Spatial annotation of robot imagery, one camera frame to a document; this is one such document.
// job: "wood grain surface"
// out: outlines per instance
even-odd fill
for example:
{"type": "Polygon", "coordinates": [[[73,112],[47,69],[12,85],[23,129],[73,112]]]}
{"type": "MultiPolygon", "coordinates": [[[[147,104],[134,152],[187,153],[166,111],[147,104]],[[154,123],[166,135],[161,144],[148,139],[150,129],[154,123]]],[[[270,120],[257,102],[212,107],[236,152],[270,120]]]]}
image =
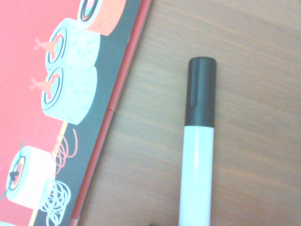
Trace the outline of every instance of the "wood grain surface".
{"type": "Polygon", "coordinates": [[[301,225],[301,1],[154,0],[80,226],[177,226],[197,56],[217,61],[211,225],[301,225]]]}

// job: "notebook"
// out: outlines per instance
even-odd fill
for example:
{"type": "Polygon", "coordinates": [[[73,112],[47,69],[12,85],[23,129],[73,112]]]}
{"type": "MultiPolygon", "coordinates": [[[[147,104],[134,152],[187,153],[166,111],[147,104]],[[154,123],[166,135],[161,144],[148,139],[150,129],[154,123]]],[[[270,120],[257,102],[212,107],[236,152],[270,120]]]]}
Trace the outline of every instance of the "notebook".
{"type": "Polygon", "coordinates": [[[150,3],[0,3],[0,226],[77,224],[150,3]]]}

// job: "sushi roll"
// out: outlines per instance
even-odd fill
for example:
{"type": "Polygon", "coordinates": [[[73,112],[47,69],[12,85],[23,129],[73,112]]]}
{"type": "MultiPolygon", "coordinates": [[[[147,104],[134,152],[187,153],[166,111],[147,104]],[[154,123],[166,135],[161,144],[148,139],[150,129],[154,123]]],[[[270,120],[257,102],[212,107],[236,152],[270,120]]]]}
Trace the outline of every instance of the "sushi roll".
{"type": "Polygon", "coordinates": [[[15,225],[12,225],[12,224],[9,224],[9,223],[4,223],[4,222],[0,221],[0,226],[15,226],[15,225]]]}
{"type": "Polygon", "coordinates": [[[85,31],[82,23],[66,18],[57,26],[49,42],[36,42],[37,46],[40,45],[46,51],[47,70],[54,69],[61,61],[94,66],[100,47],[100,35],[85,31]]]}
{"type": "Polygon", "coordinates": [[[56,164],[51,153],[26,146],[14,157],[7,179],[10,201],[38,210],[45,182],[55,179],[56,164]]]}
{"type": "Polygon", "coordinates": [[[126,0],[81,0],[77,20],[87,31],[109,36],[117,26],[126,0]]]}
{"type": "Polygon", "coordinates": [[[75,67],[62,62],[52,70],[45,82],[51,83],[42,92],[42,110],[45,115],[78,125],[86,116],[96,92],[97,71],[93,66],[75,67]]]}

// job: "shrimp tail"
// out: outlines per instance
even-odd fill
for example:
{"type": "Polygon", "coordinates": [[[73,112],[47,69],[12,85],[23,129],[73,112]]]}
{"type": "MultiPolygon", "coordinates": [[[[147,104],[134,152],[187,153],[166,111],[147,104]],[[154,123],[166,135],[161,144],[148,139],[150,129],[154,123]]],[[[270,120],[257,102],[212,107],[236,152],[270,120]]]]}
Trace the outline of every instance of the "shrimp tail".
{"type": "Polygon", "coordinates": [[[32,78],[31,82],[32,82],[32,84],[29,86],[29,89],[33,90],[34,88],[36,88],[36,85],[37,85],[35,78],[32,78]]]}
{"type": "Polygon", "coordinates": [[[36,42],[36,45],[34,45],[33,49],[37,50],[41,46],[41,42],[38,38],[36,38],[35,42],[36,42]]]}

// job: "whiteboard marker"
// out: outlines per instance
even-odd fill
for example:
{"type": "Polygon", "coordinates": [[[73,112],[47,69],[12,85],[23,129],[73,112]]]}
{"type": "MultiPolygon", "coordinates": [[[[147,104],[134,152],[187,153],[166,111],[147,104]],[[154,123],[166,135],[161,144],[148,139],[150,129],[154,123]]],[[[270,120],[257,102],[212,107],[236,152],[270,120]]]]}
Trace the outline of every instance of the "whiteboard marker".
{"type": "Polygon", "coordinates": [[[179,226],[210,226],[216,61],[189,61],[179,226]]]}

